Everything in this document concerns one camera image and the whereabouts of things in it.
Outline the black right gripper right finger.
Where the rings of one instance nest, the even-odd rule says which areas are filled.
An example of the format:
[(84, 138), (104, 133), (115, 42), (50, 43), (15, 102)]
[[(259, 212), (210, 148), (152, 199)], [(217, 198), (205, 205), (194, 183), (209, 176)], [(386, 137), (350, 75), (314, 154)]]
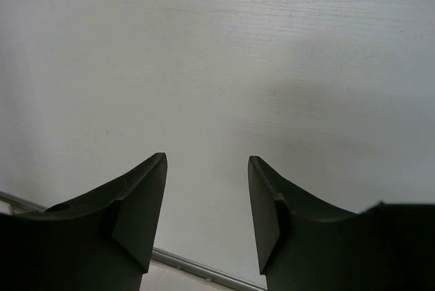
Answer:
[(248, 184), (269, 290), (433, 290), (434, 206), (378, 203), (353, 213), (286, 180), (258, 156)]

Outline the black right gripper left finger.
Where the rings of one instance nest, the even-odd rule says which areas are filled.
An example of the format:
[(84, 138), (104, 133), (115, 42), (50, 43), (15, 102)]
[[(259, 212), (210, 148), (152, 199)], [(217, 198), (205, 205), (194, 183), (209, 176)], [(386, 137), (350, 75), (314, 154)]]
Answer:
[(2, 290), (138, 290), (167, 178), (157, 153), (45, 211), (1, 215)]

